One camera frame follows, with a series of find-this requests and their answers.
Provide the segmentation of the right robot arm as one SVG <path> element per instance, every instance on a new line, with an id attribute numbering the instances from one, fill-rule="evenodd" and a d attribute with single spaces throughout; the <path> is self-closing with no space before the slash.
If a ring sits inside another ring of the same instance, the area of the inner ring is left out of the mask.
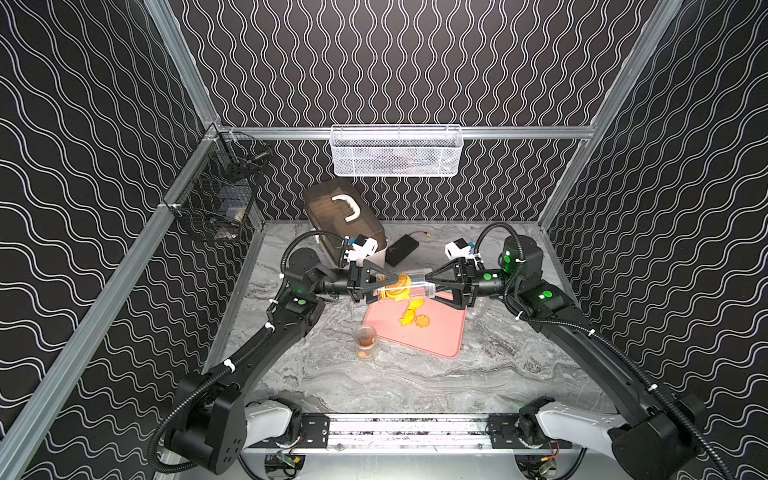
<path id="1" fill-rule="evenodd" d="M 567 353 L 616 409 L 597 414 L 541 396 L 521 407 L 510 427 L 490 421 L 492 439 L 512 438 L 528 448 L 569 442 L 613 459 L 633 479 L 670 479 L 704 454 L 723 478 L 732 478 L 703 433 L 704 404 L 673 394 L 592 328 L 575 301 L 544 280 L 544 253 L 535 240 L 496 222 L 475 243 L 447 244 L 446 254 L 448 263 L 426 275 L 437 291 L 450 293 L 446 305 L 463 310 L 479 298 L 499 301 Z"/>

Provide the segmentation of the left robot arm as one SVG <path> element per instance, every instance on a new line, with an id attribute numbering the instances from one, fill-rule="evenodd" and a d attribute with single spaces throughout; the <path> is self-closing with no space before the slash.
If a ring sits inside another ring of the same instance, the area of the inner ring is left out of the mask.
<path id="1" fill-rule="evenodd" d="M 300 245 L 326 235 L 341 248 L 339 267 L 324 265 L 315 250 Z M 355 244 L 347 237 L 314 230 L 286 247 L 280 260 L 281 283 L 269 302 L 264 326 L 234 354 L 179 383 L 172 409 L 147 444 L 147 459 L 155 472 L 202 467 L 222 474 L 246 447 L 265 439 L 297 440 L 301 421 L 297 408 L 281 401 L 247 404 L 245 397 L 318 323 L 326 296 L 373 303 L 378 290 L 398 282 L 397 273 L 369 259 L 357 260 Z"/>

